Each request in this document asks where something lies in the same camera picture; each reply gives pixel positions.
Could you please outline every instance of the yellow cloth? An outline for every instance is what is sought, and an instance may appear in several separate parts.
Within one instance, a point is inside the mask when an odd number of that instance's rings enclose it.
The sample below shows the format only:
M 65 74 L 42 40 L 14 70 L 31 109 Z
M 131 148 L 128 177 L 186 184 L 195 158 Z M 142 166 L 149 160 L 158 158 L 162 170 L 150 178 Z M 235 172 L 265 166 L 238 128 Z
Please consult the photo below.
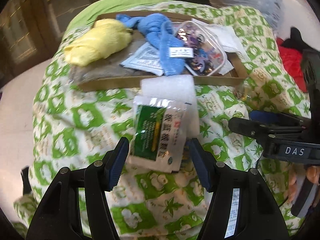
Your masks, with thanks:
M 84 67 L 100 58 L 107 58 L 128 46 L 132 40 L 130 31 L 115 19 L 96 21 L 91 30 L 64 48 L 66 61 Z

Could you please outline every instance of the finger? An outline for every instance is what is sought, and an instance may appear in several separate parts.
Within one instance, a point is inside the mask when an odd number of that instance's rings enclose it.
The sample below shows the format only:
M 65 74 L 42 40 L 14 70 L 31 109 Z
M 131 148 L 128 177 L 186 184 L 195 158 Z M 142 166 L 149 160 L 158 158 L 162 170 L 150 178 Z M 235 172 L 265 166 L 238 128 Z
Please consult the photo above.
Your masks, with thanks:
M 289 196 L 288 196 L 288 202 L 292 202 L 296 196 L 297 193 L 297 184 L 289 185 Z
M 316 166 L 311 166 L 307 168 L 307 173 L 306 173 L 307 179 L 312 182 L 312 183 L 318 183 L 319 180 L 319 175 L 317 176 L 317 168 Z
M 289 185 L 295 184 L 297 181 L 297 173 L 295 172 L 294 168 L 291 167 L 289 169 Z

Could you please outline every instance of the tile floor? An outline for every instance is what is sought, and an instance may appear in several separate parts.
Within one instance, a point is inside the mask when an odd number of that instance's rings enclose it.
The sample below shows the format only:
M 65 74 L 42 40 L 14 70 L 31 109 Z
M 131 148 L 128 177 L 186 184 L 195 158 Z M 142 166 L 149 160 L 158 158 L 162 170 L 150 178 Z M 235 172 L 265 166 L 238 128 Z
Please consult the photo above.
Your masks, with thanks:
M 0 100 L 0 206 L 18 221 L 13 202 L 22 196 L 20 171 L 33 161 L 32 106 L 50 59 L 19 75 L 3 89 Z

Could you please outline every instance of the black cable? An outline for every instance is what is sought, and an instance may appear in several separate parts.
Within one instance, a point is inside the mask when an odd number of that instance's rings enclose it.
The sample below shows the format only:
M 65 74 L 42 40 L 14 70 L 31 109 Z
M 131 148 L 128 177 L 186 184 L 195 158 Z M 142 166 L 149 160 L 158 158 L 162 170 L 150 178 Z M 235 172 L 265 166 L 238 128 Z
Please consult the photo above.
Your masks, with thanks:
M 288 200 L 288 198 L 289 198 L 289 197 L 286 197 L 286 199 L 285 199 L 278 207 L 281 208 L 282 205 L 283 205 L 284 203 L 286 203 L 286 201 Z
M 307 220 L 307 217 L 308 217 L 308 215 L 304 218 L 301 226 L 298 228 L 298 231 L 297 231 L 294 235 L 292 235 L 290 239 L 295 239 L 295 236 L 300 232 L 301 228 L 305 225 L 305 222 L 306 222 L 306 220 Z
M 259 160 L 260 160 L 260 158 L 257 160 L 257 162 L 256 162 L 256 169 L 258 169 L 258 166 L 259 166 Z

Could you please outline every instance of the clear plastic pouch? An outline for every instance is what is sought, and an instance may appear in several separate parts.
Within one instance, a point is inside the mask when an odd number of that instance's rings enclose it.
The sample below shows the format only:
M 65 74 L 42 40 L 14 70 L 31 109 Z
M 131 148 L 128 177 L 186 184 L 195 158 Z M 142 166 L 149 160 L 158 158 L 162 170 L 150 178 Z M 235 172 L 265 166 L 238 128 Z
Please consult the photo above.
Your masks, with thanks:
M 211 76 L 218 73 L 226 63 L 227 55 L 218 38 L 201 25 L 192 21 L 183 22 L 176 37 L 185 42 L 185 47 L 193 48 L 193 58 L 186 58 L 186 68 L 195 76 Z
M 155 171 L 179 171 L 186 142 L 186 104 L 136 96 L 135 136 L 128 162 Z

